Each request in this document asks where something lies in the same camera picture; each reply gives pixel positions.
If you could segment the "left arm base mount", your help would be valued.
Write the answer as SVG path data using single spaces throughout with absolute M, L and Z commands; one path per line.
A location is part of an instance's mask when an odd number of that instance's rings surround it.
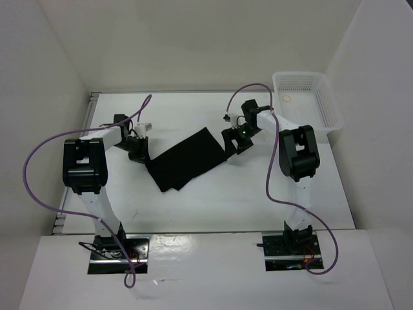
M 125 274 L 130 270 L 128 258 L 134 265 L 137 274 L 146 274 L 148 271 L 148 256 L 150 238 L 136 234 L 127 234 L 121 240 L 126 256 L 112 239 L 104 241 L 95 236 L 93 242 L 78 242 L 82 248 L 90 253 L 88 274 Z

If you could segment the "black skirt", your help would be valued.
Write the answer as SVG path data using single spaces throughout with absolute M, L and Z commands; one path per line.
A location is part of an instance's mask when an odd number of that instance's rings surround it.
M 224 161 L 224 150 L 205 127 L 150 160 L 146 168 L 161 192 L 178 191 Z

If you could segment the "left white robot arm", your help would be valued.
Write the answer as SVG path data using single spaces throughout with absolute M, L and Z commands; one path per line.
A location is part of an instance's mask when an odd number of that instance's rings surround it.
M 146 164 L 150 160 L 147 133 L 152 124 L 139 122 L 129 127 L 129 123 L 126 115 L 116 114 L 113 124 L 64 143 L 63 182 L 93 216 L 97 248 L 105 249 L 114 258 L 128 252 L 128 241 L 105 188 L 108 181 L 106 151 L 116 147 L 127 152 L 131 161 Z

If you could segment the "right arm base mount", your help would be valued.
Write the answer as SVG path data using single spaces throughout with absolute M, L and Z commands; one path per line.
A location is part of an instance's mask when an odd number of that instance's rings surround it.
M 317 234 L 313 234 L 310 241 L 291 249 L 282 232 L 263 234 L 256 247 L 263 250 L 265 270 L 269 271 L 298 271 L 308 268 L 323 269 L 323 259 L 318 243 Z

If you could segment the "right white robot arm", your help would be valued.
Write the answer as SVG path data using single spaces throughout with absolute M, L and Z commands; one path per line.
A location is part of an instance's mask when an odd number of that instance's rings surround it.
M 270 106 L 260 107 L 254 99 L 241 106 L 242 115 L 226 113 L 223 119 L 230 128 L 221 132 L 225 156 L 241 154 L 253 146 L 252 137 L 261 131 L 277 139 L 279 168 L 295 186 L 294 210 L 284 221 L 283 248 L 290 254 L 300 252 L 310 243 L 313 233 L 310 207 L 310 186 L 320 165 L 314 129 L 310 125 L 295 124 L 271 111 Z

